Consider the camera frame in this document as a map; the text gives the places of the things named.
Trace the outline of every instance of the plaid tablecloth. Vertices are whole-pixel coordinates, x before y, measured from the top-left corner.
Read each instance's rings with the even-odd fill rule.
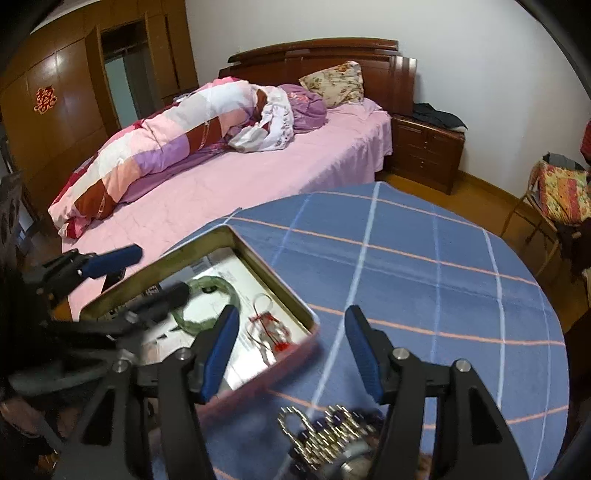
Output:
[[[238,211],[187,239],[219,223],[232,225],[316,311],[321,348],[206,431],[218,478],[282,478],[290,444],[277,426],[281,406],[312,417],[335,403],[375,406],[344,336],[343,311],[353,303],[393,345],[423,360],[467,358],[501,406],[530,477],[550,471],[569,401],[564,338],[546,296],[503,240],[381,182]],[[435,419],[429,401],[426,452]],[[162,464],[154,468],[163,478]]]

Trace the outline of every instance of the wooden floor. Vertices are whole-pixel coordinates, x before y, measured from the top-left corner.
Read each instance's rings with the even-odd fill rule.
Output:
[[[491,189],[483,188],[482,181],[479,181],[479,184],[466,180],[466,176],[456,181],[451,195],[445,195],[393,174],[382,174],[378,178],[387,181],[398,190],[451,210],[497,235],[501,232],[507,214],[514,206],[513,202],[516,201],[509,194],[498,195],[490,191]],[[518,253],[530,271],[534,272],[544,259],[544,241],[542,235],[536,234],[524,249],[524,240],[532,230],[529,223],[514,215],[504,240]],[[539,283],[554,307],[565,332],[588,308],[584,282],[577,280],[571,283],[570,263],[562,261],[557,254],[543,272]]]

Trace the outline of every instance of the pink bed sheet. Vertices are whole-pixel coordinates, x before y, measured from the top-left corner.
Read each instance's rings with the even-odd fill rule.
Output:
[[[390,117],[354,108],[330,111],[318,130],[296,135],[284,150],[228,152],[186,170],[113,215],[94,221],[62,250],[104,253],[129,244],[144,249],[131,275],[211,220],[289,195],[368,183],[392,153]],[[86,280],[69,297],[73,318],[100,295],[103,279]]]

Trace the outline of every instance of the red cloth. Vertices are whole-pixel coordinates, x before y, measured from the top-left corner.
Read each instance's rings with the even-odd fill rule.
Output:
[[[583,143],[581,144],[581,153],[585,157],[587,163],[591,165],[591,120],[589,120],[587,128],[585,129]]]

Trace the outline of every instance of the green bangle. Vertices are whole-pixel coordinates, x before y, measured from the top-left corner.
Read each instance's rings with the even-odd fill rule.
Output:
[[[189,300],[201,294],[204,288],[216,288],[227,294],[230,297],[228,303],[234,305],[238,311],[240,311],[240,297],[238,296],[238,293],[236,293],[234,287],[222,277],[200,277],[195,278],[194,280],[189,280],[186,284],[189,286],[191,292]],[[176,320],[179,328],[187,332],[189,335],[197,336],[200,332],[213,328],[217,322],[216,317],[205,319],[202,322],[192,322],[191,320],[185,320],[183,318],[183,313],[184,307],[173,310],[172,312],[174,320]]]

